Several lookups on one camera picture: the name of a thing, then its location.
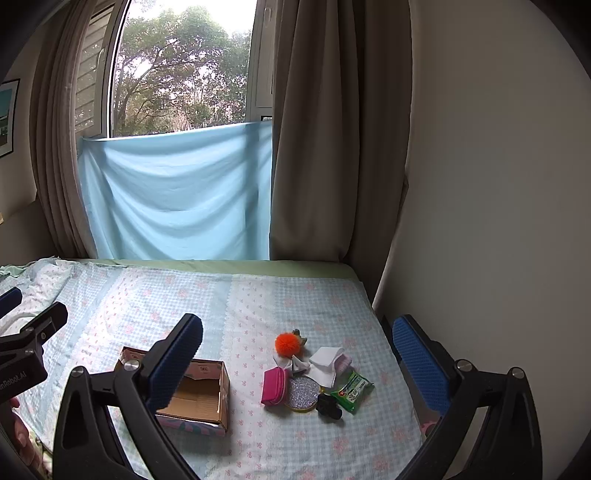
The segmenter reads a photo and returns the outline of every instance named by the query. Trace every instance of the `hand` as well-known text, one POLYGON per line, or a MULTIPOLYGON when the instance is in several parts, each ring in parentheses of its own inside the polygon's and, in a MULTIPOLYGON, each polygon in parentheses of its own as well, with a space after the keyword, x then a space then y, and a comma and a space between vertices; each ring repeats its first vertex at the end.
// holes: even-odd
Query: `hand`
MULTIPOLYGON (((11 398, 10 399, 10 406, 12 408, 18 408, 21 406, 21 403, 18 399, 11 398)), ((41 458, 31 443, 31 439, 29 438, 29 431, 25 424, 22 422, 21 418, 16 414, 14 415, 14 436, 17 438, 17 442, 21 446, 18 454, 20 455, 22 461, 26 465, 30 465, 32 468, 37 469, 41 464, 41 458)))

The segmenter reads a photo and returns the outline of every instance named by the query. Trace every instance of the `cardboard box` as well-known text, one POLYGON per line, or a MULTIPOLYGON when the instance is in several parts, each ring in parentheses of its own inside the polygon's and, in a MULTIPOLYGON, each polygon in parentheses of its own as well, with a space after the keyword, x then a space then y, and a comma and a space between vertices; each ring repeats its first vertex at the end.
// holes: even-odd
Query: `cardboard box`
MULTIPOLYGON (((147 352, 124 346, 115 370, 123 362, 140 360, 147 352)), ((191 360, 168 407, 156 412, 164 427, 224 436, 228 430, 228 393, 230 380, 222 361, 191 360)))

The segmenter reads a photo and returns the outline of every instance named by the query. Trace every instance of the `poster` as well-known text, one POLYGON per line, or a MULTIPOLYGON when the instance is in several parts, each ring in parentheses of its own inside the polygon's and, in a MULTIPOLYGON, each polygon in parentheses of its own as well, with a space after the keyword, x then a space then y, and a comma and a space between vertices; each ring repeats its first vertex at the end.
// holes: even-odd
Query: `poster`
POLYGON ((0 157, 13 152, 14 106, 19 80, 0 85, 0 157))

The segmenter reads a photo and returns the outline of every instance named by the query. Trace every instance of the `white cloth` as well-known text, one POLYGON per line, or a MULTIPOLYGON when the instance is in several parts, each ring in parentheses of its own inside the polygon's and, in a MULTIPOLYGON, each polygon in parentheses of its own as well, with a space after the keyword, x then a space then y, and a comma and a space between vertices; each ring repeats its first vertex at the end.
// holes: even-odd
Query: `white cloth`
POLYGON ((310 357, 310 370, 304 375, 322 387, 332 388, 335 384, 336 370, 335 360, 340 357, 345 349, 342 347, 321 346, 310 357))
POLYGON ((275 359, 275 363, 278 367, 281 367, 284 370, 289 370, 292 375, 300 372, 305 372, 310 368, 309 362, 304 362, 297 358, 295 355, 292 355, 291 358, 287 358, 279 355, 276 351, 273 350, 273 358, 275 359))

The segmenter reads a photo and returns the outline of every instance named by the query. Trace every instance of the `wall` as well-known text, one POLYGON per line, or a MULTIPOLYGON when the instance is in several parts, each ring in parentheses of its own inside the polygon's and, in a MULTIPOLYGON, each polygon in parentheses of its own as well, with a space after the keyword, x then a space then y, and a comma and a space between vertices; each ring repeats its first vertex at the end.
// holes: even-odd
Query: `wall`
POLYGON ((21 265, 56 254, 31 165, 29 107, 37 59, 47 31, 37 28, 15 59, 6 80, 20 79, 14 116, 14 152, 0 158, 0 265, 21 265))
POLYGON ((14 116, 14 152, 0 158, 0 212, 5 220, 29 205, 37 192, 29 146, 29 106, 37 57, 46 27, 47 24, 42 25, 33 34, 5 79, 20 79, 14 116))
POLYGON ((411 0, 410 188, 382 310, 522 366, 544 477, 591 427, 591 80, 528 0, 411 0))

